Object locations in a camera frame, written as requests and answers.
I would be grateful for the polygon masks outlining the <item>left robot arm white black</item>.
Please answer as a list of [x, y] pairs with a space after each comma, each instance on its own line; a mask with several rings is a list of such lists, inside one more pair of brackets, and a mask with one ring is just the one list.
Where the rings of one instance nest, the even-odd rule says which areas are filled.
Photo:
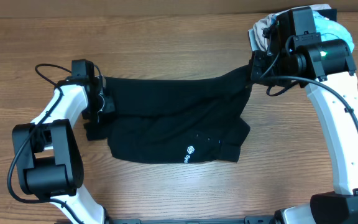
[[12, 130], [14, 158], [7, 189], [17, 201], [51, 203], [72, 223], [111, 223], [86, 189], [73, 127], [89, 104], [86, 88], [59, 83], [50, 103], [30, 123]]

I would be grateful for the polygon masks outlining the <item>black t-shirt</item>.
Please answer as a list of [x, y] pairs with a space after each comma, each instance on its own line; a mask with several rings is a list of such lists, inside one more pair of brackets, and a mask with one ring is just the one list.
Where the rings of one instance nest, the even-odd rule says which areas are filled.
[[241, 117], [252, 91], [248, 71], [202, 80], [107, 78], [116, 109], [86, 123], [86, 137], [106, 139], [112, 156], [125, 161], [237, 162], [250, 132]]

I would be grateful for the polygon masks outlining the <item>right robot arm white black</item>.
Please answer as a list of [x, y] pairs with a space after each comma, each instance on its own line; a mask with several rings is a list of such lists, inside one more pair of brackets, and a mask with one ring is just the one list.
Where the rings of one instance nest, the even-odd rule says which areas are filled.
[[358, 223], [358, 79], [341, 39], [286, 45], [275, 55], [255, 50], [252, 83], [305, 89], [318, 115], [333, 170], [332, 192], [304, 205], [280, 209], [272, 223]]

